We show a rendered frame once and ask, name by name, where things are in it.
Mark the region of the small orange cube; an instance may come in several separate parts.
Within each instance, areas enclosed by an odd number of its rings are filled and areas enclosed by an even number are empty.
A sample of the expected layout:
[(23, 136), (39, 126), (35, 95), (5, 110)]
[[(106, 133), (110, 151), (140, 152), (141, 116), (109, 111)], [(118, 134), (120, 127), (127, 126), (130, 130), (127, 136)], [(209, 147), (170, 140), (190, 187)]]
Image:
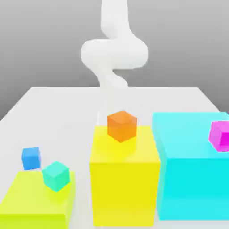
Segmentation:
[(107, 134), (117, 140), (124, 142), (136, 136), (137, 117), (119, 111), (107, 116)]

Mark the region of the small teal cube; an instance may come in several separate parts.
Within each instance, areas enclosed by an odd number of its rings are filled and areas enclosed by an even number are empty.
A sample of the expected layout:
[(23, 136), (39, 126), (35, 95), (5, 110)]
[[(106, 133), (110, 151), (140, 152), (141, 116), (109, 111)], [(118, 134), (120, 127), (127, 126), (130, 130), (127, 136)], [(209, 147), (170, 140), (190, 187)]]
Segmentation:
[(44, 184), (55, 192), (60, 191), (70, 183), (69, 168), (58, 161), (42, 169), (42, 176)]

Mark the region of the small blue cube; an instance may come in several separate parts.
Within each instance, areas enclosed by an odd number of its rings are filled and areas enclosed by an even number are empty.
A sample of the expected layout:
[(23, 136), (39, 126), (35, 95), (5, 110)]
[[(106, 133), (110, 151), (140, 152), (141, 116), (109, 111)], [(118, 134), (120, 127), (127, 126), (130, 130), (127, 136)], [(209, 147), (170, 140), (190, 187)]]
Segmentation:
[(41, 156), (39, 147), (24, 148), (22, 150), (21, 159), (24, 170), (41, 168)]

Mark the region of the small magenta cube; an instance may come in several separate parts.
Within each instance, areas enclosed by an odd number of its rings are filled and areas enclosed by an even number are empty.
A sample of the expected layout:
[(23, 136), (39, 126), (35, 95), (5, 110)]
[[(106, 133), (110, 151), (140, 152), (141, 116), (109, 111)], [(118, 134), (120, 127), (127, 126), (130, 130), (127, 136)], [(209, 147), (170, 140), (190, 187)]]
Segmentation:
[(229, 152), (229, 121), (212, 121), (208, 141), (218, 152)]

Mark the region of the large yellow box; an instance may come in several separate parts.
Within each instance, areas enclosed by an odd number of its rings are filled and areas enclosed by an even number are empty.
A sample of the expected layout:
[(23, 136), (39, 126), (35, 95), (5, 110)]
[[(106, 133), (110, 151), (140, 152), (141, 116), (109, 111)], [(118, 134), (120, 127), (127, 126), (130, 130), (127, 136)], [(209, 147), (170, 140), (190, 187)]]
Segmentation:
[(96, 126), (90, 156), (94, 226), (153, 226), (160, 158), (150, 126), (122, 143)]

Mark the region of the large cyan box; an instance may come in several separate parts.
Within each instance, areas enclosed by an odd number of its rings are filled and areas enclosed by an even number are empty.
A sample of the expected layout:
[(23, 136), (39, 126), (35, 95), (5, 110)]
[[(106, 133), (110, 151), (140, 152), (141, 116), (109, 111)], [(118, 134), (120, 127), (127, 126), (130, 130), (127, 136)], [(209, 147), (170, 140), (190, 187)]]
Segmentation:
[(208, 141), (225, 112), (155, 112), (152, 132), (161, 161), (160, 220), (229, 220), (229, 152)]

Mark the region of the large lime box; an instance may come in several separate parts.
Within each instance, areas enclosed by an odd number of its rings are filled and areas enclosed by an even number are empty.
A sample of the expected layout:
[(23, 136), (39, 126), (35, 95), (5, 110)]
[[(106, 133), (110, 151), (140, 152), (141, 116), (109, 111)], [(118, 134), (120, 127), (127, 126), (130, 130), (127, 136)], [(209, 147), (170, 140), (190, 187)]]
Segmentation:
[(69, 229), (76, 194), (75, 173), (58, 192), (40, 171), (19, 171), (0, 203), (0, 229)]

